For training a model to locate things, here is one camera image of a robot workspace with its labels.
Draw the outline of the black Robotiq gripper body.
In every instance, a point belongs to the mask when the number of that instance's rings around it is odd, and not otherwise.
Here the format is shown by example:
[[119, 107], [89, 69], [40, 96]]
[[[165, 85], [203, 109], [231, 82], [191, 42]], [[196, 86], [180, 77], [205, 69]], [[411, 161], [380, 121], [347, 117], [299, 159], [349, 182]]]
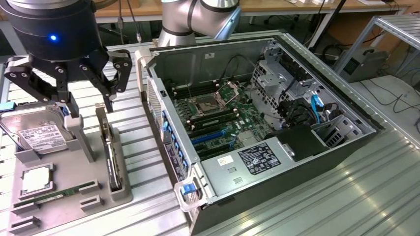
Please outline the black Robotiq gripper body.
[[89, 0], [3, 0], [0, 7], [29, 54], [28, 64], [5, 70], [11, 81], [37, 69], [68, 82], [97, 78], [109, 60]]

